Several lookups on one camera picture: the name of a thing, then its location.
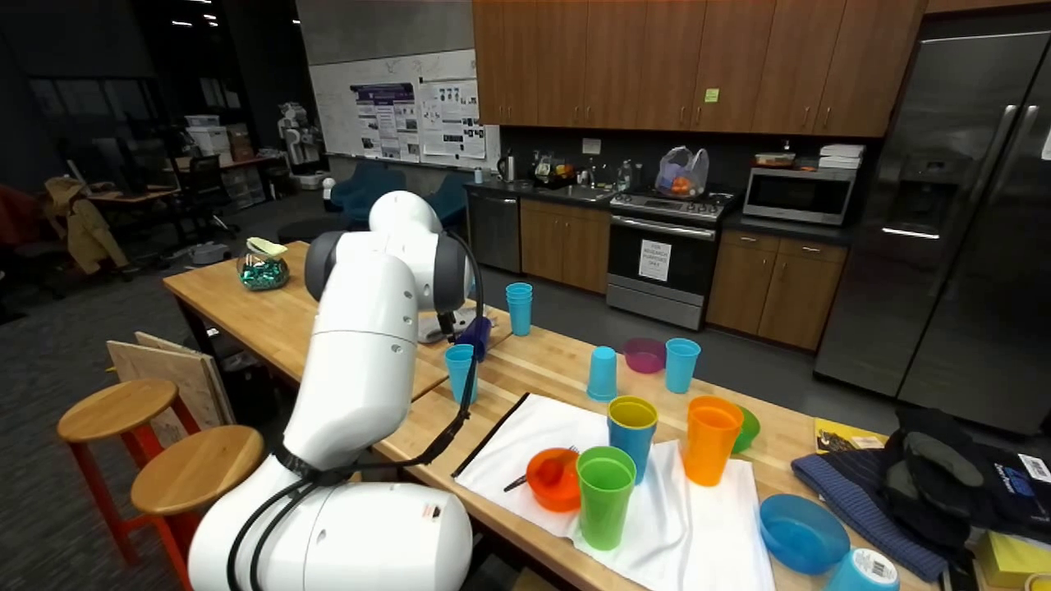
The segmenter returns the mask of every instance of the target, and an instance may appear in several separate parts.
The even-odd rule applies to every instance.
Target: kitchen counter
[[[852,244],[852,225],[810,225],[810,223],[789,223],[789,220],[754,220],[742,214],[726,214],[721,228],[750,228],[750,233],[773,233],[773,236],[798,236],[798,240],[818,240],[818,244]]]
[[[570,206],[599,206],[607,210],[612,197],[619,189],[588,189],[588,188],[538,188],[529,181],[501,183],[501,181],[485,181],[485,183],[468,183],[471,189],[480,192],[506,192],[506,197],[526,197],[526,201],[553,201],[553,202],[570,202]]]

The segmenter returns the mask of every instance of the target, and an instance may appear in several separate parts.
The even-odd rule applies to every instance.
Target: bar stool
[[[115,539],[126,561],[135,561],[132,530],[145,524],[145,518],[122,518],[115,510],[108,485],[99,471],[99,461],[89,452],[89,443],[122,437],[132,458],[145,465],[160,452],[157,433],[150,431],[150,415],[172,406],[187,433],[198,433],[198,421],[187,402],[178,397],[172,379],[122,379],[105,391],[89,394],[77,406],[70,406],[59,421],[59,440],[71,450],[71,458],[96,499],[96,510],[105,518],[108,535]]]
[[[181,585],[187,576],[187,550],[198,527],[198,510],[219,499],[262,458],[262,437],[250,427],[206,427],[172,443],[132,483],[132,504],[145,512]]]

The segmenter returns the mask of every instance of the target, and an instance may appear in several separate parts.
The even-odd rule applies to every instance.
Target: white towel
[[[501,492],[526,471],[526,461],[549,447],[604,447],[607,415],[529,394],[520,410],[490,437],[457,483],[497,504],[570,539],[581,550],[623,576],[658,588],[702,591],[773,591],[774,576],[758,539],[758,495],[752,461],[726,461],[719,485],[693,485],[681,468],[681,443],[655,443],[651,465],[627,501],[623,540],[599,550],[577,539],[575,512],[543,510],[529,485]]]

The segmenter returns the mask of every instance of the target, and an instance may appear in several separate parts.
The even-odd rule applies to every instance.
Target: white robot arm
[[[474,284],[464,248],[420,197],[384,192],[368,225],[327,236],[332,272],[308,270],[323,297],[281,450],[204,514],[193,588],[447,591],[468,576],[474,530],[457,495],[411,483],[300,485],[301,465],[351,465],[397,431],[411,406],[416,309],[464,303]]]

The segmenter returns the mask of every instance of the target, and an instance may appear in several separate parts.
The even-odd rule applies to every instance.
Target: refrigerator
[[[818,374],[1008,433],[1051,421],[1049,40],[919,41]]]

